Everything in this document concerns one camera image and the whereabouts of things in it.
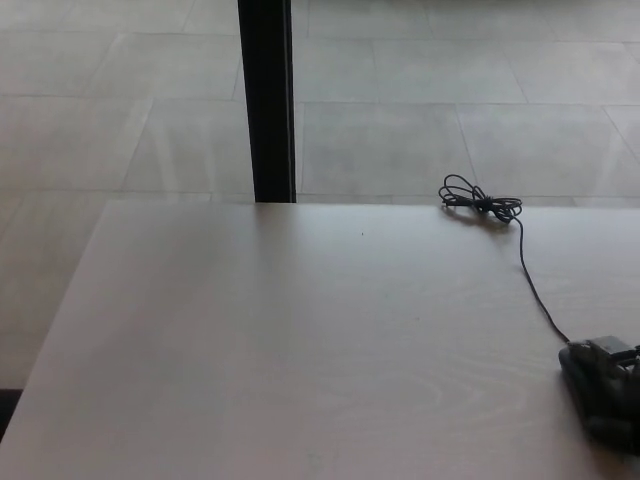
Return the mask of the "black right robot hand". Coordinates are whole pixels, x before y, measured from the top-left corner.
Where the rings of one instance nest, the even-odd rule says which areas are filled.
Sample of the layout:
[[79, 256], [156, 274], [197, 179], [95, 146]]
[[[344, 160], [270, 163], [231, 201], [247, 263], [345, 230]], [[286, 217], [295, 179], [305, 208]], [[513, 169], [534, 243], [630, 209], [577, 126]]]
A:
[[568, 343], [571, 357], [594, 374], [611, 394], [625, 401], [639, 397], [639, 349], [607, 335]]

